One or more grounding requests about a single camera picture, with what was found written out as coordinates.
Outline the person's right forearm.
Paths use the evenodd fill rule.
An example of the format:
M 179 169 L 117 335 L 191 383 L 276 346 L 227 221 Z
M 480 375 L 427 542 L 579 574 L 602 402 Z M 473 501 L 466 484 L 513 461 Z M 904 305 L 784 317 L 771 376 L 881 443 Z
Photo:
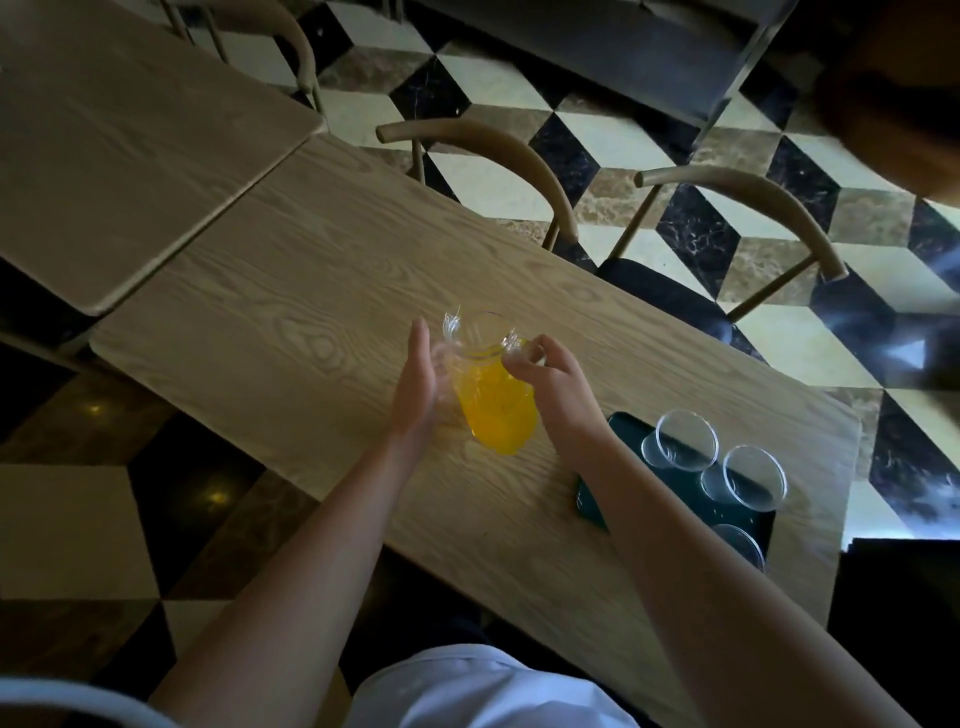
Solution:
M 657 640 L 708 728 L 921 728 L 828 632 L 714 534 L 618 544 Z

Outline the person's white shirt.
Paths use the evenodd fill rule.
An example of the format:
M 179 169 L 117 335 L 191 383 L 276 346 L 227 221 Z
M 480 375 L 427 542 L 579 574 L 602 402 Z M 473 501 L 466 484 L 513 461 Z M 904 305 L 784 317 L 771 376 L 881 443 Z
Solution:
M 342 728 L 640 728 L 599 685 L 461 643 L 366 678 Z

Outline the wooden chair with curved back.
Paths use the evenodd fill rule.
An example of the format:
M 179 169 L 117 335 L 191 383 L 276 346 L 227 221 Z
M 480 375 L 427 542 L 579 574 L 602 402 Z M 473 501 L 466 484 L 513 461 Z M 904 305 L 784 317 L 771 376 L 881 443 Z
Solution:
M 382 124 L 375 128 L 377 140 L 386 145 L 409 143 L 412 166 L 407 172 L 422 186 L 450 199 L 458 199 L 453 184 L 441 181 L 436 163 L 427 156 L 426 145 L 446 146 L 466 152 L 472 160 L 483 160 L 527 184 L 546 202 L 547 222 L 494 217 L 498 227 L 522 237 L 587 273 L 597 274 L 598 266 L 580 244 L 573 206 L 558 177 L 528 144 L 507 131 L 465 118 L 432 118 Z
M 196 41 L 186 29 L 180 8 L 198 10 L 202 27 L 210 35 L 220 60 L 229 65 L 231 59 L 224 44 L 219 21 L 226 30 L 238 34 L 280 37 L 292 46 L 298 61 L 295 82 L 298 91 L 310 98 L 310 105 L 322 122 L 327 118 L 319 93 L 316 57 L 305 31 L 294 15 L 279 0 L 148 0 L 162 8 L 174 33 L 187 43 Z

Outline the white chair back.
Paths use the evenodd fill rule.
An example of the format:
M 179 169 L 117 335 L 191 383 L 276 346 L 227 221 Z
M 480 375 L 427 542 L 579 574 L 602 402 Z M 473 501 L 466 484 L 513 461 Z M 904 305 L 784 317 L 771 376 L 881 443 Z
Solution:
M 0 677 L 0 706 L 81 713 L 123 728 L 182 728 L 148 704 L 81 683 L 35 677 Z

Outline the glass pitcher of orange juice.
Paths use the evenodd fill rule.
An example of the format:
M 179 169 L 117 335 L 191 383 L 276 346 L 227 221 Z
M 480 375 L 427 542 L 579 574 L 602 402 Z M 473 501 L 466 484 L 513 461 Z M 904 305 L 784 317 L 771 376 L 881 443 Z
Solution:
M 503 315 L 465 310 L 443 315 L 443 365 L 473 437 L 498 455 L 514 455 L 539 420 L 533 388 L 503 366 L 526 340 Z

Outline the dark metal bench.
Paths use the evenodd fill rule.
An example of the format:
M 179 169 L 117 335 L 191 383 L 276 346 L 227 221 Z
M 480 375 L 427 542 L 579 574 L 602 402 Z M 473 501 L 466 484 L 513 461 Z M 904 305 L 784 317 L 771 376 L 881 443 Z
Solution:
M 800 0 L 687 0 L 750 25 L 699 30 L 650 4 L 668 0 L 413 0 L 501 43 L 697 130 L 695 151 Z

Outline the person's left forearm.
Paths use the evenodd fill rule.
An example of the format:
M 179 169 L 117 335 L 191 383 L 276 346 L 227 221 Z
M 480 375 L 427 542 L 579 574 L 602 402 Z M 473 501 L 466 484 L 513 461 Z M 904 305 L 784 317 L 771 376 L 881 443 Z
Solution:
M 311 728 L 428 441 L 389 432 L 178 658 L 150 706 L 179 728 Z

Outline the person's right hand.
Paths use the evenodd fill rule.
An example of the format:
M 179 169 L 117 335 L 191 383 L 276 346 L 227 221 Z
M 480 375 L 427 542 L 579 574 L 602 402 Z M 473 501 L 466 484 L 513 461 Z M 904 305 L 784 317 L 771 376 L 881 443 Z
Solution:
M 534 360 L 534 403 L 558 458 L 585 477 L 603 472 L 616 442 L 574 354 L 546 334 L 511 351 Z

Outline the person's left hand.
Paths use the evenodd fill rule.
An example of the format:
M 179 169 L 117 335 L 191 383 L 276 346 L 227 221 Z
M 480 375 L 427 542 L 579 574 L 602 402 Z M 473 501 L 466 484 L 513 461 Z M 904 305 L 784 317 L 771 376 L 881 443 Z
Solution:
M 408 337 L 406 360 L 395 385 L 388 418 L 391 439 L 399 442 L 406 452 L 421 456 L 431 442 L 438 417 L 438 403 L 444 396 L 447 380 L 448 374 L 438 392 L 420 392 L 412 385 L 409 381 Z

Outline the wooden chair with black seat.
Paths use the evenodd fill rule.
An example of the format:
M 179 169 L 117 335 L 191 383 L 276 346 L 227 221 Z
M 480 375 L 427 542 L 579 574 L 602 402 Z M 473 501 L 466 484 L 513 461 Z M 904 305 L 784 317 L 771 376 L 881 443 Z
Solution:
M 633 183 L 639 189 L 650 188 L 651 192 L 599 266 L 597 277 L 742 354 L 761 359 L 737 324 L 802 273 L 817 268 L 821 280 L 827 283 L 848 275 L 845 263 L 809 211 L 790 192 L 764 176 L 719 166 L 685 165 L 637 172 Z M 714 300 L 683 293 L 678 282 L 627 257 L 629 246 L 662 189 L 671 186 L 676 187 L 679 200 L 667 204 L 656 231 L 665 236 L 679 261 L 691 269 L 709 293 L 719 293 L 738 242 L 732 232 L 723 230 L 720 213 L 707 211 L 702 190 L 717 193 L 780 224 L 797 237 L 807 254 L 728 312 Z

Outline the clear drinking glass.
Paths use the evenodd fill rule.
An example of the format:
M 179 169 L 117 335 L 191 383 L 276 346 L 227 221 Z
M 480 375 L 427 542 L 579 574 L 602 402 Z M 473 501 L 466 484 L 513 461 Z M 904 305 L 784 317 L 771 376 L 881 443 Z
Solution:
M 727 523 L 716 524 L 711 530 L 751 566 L 761 573 L 765 573 L 765 557 L 762 548 L 753 536 L 742 528 Z
M 673 409 L 659 417 L 654 431 L 643 439 L 640 454 L 652 468 L 702 473 L 716 463 L 719 439 L 701 415 Z
M 703 493 L 717 504 L 739 505 L 756 513 L 777 511 L 788 482 L 779 461 L 767 450 L 738 444 L 700 473 Z

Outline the dark green tray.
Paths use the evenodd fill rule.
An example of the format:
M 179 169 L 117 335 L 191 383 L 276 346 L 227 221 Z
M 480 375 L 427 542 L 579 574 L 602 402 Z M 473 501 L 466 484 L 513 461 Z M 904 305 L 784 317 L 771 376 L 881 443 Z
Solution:
M 757 541 L 766 568 L 777 511 L 757 513 L 737 504 L 717 503 L 702 491 L 701 472 L 648 466 L 642 459 L 641 445 L 657 423 L 649 424 L 624 411 L 612 413 L 606 423 L 615 447 L 603 471 L 579 479 L 576 504 L 584 518 L 611 531 L 618 545 L 631 547 L 640 544 L 642 528 L 651 527 L 656 517 L 677 528 L 664 530 L 670 547 L 678 546 L 688 536 L 705 535 L 705 528 L 737 526 Z

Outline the brown round furniture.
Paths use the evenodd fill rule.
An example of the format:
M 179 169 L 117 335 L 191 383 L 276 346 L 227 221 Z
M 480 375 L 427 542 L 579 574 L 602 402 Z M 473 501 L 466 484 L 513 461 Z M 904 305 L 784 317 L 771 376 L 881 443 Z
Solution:
M 960 0 L 864 0 L 822 72 L 824 126 L 859 162 L 960 210 Z

